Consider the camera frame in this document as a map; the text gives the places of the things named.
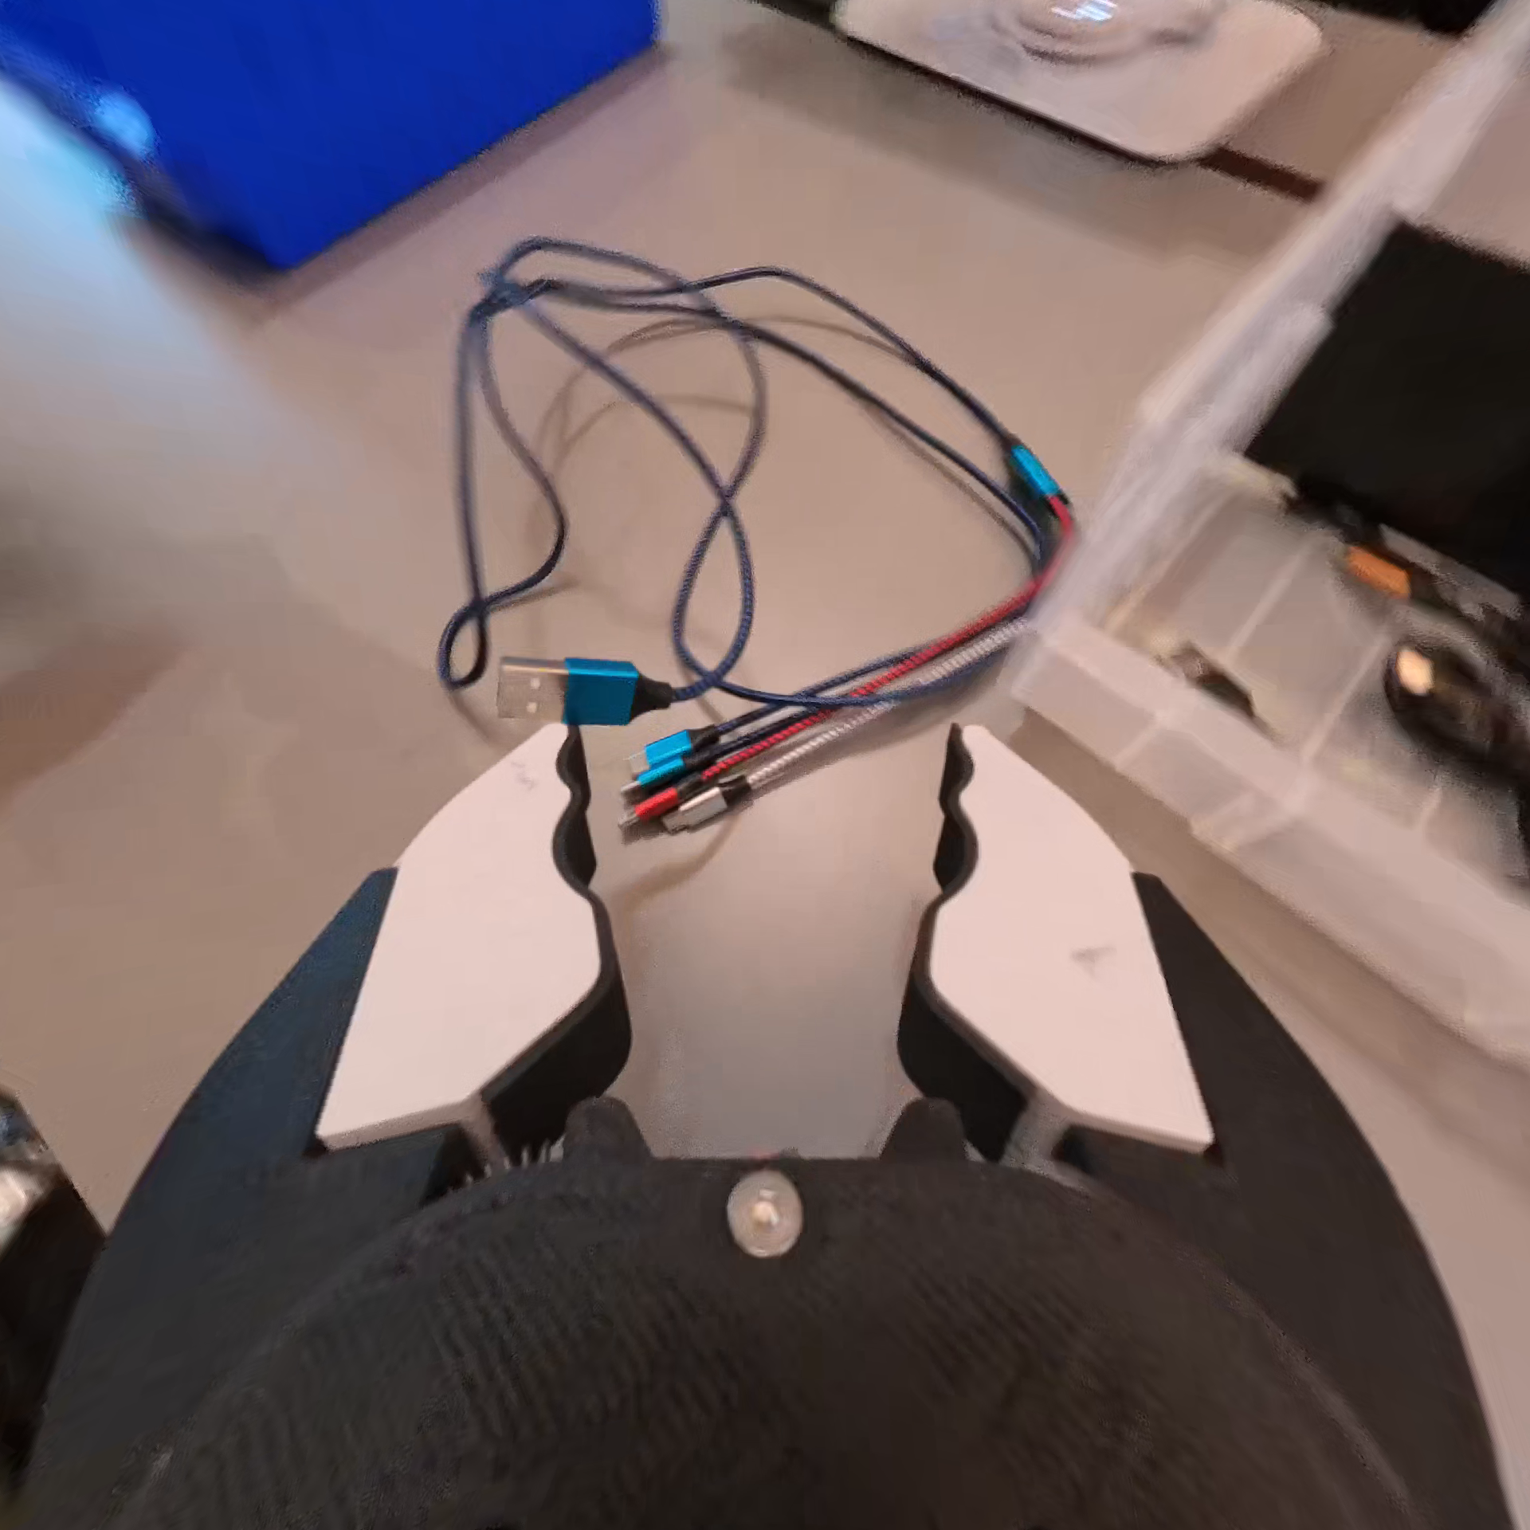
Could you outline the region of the blue plastic bin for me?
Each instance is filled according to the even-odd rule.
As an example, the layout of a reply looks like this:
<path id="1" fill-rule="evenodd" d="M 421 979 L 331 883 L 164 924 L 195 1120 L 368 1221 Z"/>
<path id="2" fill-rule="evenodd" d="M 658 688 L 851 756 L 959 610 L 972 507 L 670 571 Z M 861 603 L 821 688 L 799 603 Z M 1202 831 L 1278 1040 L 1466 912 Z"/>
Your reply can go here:
<path id="1" fill-rule="evenodd" d="M 5 79 L 141 212 L 289 273 L 656 40 L 648 0 L 15 0 Z"/>

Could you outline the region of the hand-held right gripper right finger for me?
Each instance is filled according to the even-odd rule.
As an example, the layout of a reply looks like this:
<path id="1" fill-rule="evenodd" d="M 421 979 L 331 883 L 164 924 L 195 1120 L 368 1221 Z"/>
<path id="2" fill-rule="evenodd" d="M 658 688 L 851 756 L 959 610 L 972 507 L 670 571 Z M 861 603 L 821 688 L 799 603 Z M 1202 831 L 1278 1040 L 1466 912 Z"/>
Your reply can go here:
<path id="1" fill-rule="evenodd" d="M 898 1066 L 972 1160 L 1053 1160 L 1072 1131 L 1209 1154 L 1215 1115 L 1120 843 L 988 727 L 946 727 L 936 896 Z"/>

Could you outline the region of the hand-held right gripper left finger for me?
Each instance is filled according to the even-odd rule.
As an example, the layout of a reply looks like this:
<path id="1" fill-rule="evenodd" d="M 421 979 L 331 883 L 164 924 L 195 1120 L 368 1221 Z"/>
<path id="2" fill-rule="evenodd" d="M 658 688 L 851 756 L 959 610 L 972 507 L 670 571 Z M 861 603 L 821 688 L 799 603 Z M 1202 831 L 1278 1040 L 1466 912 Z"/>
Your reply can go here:
<path id="1" fill-rule="evenodd" d="M 595 895 L 589 758 L 542 727 L 460 789 L 400 852 L 322 1150 L 467 1131 L 549 1154 L 633 1054 L 607 917 Z"/>

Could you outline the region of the white flat device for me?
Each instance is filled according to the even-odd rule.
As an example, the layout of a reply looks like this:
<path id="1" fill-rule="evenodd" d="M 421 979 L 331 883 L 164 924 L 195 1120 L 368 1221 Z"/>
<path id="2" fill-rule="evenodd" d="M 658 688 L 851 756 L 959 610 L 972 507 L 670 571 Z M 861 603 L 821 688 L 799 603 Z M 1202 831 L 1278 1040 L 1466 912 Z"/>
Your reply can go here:
<path id="1" fill-rule="evenodd" d="M 839 0 L 832 26 L 1133 161 L 1198 161 L 1322 56 L 1272 0 Z"/>

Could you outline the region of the dark flat box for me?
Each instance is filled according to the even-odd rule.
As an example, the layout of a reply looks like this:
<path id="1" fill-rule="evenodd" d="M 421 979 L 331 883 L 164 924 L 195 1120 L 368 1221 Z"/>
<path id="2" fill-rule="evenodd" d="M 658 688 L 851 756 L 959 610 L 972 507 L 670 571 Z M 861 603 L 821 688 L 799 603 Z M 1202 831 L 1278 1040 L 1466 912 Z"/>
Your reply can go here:
<path id="1" fill-rule="evenodd" d="M 1247 462 L 1530 597 L 1530 273 L 1398 222 Z"/>

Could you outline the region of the clear plastic organiser box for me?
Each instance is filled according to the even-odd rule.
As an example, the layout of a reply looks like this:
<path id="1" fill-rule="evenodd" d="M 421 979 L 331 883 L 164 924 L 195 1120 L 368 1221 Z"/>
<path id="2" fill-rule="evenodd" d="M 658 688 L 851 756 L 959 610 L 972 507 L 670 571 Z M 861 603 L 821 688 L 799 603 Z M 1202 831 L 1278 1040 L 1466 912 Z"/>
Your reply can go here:
<path id="1" fill-rule="evenodd" d="M 1340 536 L 1242 462 L 1385 236 L 1453 219 L 1525 257 L 1525 212 L 1483 212 L 1514 130 L 1525 4 L 1488 4 L 1136 400 L 1008 696 L 1461 1040 L 1525 1066 L 1514 807 L 1426 756 L 1381 696 L 1392 651 L 1445 626 L 1350 585 Z"/>

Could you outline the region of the grey desk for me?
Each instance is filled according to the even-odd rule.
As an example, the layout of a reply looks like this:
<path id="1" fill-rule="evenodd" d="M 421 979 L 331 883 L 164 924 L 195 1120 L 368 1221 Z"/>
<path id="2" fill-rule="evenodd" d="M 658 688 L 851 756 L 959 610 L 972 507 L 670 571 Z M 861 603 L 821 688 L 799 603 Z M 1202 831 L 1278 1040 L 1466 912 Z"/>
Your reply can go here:
<path id="1" fill-rule="evenodd" d="M 658 56 L 325 262 L 238 287 L 5 94 L 5 1089 L 114 1217 L 213 1049 L 497 749 L 434 681 L 460 597 L 450 351 L 534 236 L 674 273 L 799 268 L 953 367 L 1088 507 L 1136 394 L 1288 240 L 1298 193 L 1136 175 L 758 4 L 670 4 Z M 568 507 L 507 652 L 670 670 L 705 514 L 643 415 L 497 338 Z M 746 681 L 793 688 L 994 603 L 1012 550 L 799 367 L 746 487 Z M 1525 1318 L 1525 1079 L 1209 860 L 1057 732 L 1012 739 L 1158 873 L 1348 1099 L 1466 1331 Z M 933 896 L 941 721 L 716 831 L 613 836 L 600 895 L 658 1154 L 861 1154 Z"/>

